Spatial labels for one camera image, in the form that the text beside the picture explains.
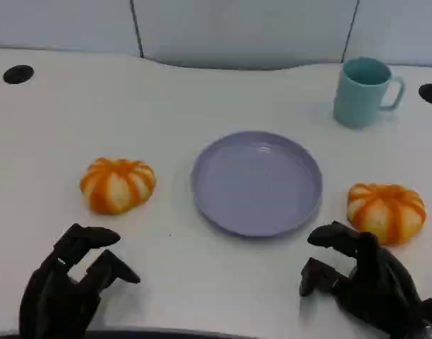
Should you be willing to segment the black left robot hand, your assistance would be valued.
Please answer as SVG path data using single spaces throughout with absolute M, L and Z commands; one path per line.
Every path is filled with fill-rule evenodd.
M 21 338 L 83 338 L 101 302 L 100 294 L 115 280 L 138 284 L 139 276 L 108 246 L 120 236 L 103 227 L 73 224 L 33 272 L 20 303 Z M 68 272 L 92 249 L 104 249 L 76 281 Z

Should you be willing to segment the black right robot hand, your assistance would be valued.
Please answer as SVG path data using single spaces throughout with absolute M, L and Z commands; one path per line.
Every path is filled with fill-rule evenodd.
M 411 275 L 378 243 L 377 236 L 334 221 L 315 228 L 308 236 L 308 243 L 355 258 L 356 266 L 345 276 L 310 258 L 301 271 L 301 297 L 316 290 L 332 295 L 343 311 L 391 338 L 405 338 L 424 327 L 421 298 Z

